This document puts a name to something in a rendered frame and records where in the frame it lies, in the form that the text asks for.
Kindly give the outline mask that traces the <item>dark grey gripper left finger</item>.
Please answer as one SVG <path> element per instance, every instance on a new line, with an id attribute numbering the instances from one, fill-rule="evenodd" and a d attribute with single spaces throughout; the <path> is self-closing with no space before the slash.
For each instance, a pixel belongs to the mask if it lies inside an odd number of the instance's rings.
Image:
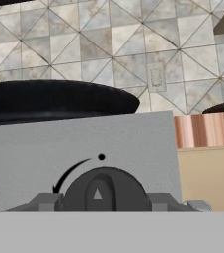
<path id="1" fill-rule="evenodd" d="M 63 211 L 63 198 L 61 193 L 39 193 L 28 203 L 7 209 L 7 212 L 55 212 Z"/>

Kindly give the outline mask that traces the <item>white wall outlet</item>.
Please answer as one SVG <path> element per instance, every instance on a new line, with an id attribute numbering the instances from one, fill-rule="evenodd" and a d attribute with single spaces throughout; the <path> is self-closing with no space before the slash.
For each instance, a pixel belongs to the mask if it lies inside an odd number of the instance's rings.
<path id="1" fill-rule="evenodd" d="M 151 63 L 146 66 L 147 69 L 147 83 L 150 93 L 165 92 L 165 68 L 163 62 Z"/>

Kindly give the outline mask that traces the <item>beige cabinet front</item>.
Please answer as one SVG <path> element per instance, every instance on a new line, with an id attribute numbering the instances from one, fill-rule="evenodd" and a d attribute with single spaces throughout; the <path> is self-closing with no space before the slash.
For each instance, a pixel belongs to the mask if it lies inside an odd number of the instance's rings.
<path id="1" fill-rule="evenodd" d="M 224 146 L 178 150 L 184 200 L 207 200 L 224 211 Z"/>

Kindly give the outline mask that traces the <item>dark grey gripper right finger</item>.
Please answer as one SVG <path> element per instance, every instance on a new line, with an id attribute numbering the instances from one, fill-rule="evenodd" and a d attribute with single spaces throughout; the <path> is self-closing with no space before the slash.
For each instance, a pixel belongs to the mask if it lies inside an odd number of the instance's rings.
<path id="1" fill-rule="evenodd" d="M 148 193 L 152 211 L 198 212 L 197 209 L 179 203 L 170 193 Z"/>

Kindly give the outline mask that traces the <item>black pan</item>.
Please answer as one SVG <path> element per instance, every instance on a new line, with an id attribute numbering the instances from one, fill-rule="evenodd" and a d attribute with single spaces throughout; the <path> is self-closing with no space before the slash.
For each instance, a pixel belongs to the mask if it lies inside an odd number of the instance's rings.
<path id="1" fill-rule="evenodd" d="M 138 107 L 124 90 L 85 81 L 0 82 L 0 125 L 133 114 Z"/>

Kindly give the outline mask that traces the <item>dark overhead cabinet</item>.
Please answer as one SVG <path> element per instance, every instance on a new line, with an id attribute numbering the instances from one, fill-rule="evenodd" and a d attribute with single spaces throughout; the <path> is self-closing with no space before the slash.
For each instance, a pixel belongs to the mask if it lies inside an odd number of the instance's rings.
<path id="1" fill-rule="evenodd" d="M 34 0 L 0 0 L 0 6 L 17 4 L 17 3 L 28 2 L 28 1 L 34 1 Z"/>

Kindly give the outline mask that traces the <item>black stove knob with triangle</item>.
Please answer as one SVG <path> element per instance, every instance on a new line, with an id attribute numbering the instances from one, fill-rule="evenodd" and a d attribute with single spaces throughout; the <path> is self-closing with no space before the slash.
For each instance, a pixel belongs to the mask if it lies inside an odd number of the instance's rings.
<path id="1" fill-rule="evenodd" d="M 141 183 L 115 167 L 99 167 L 79 176 L 67 189 L 65 211 L 150 211 Z"/>

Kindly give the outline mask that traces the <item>grey stove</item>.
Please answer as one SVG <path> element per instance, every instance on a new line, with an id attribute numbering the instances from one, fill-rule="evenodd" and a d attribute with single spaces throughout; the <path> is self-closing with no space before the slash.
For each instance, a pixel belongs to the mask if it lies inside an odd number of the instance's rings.
<path id="1" fill-rule="evenodd" d="M 182 198 L 170 111 L 0 126 L 0 211 L 48 193 L 67 169 L 61 190 L 95 167 L 120 168 L 148 193 Z"/>

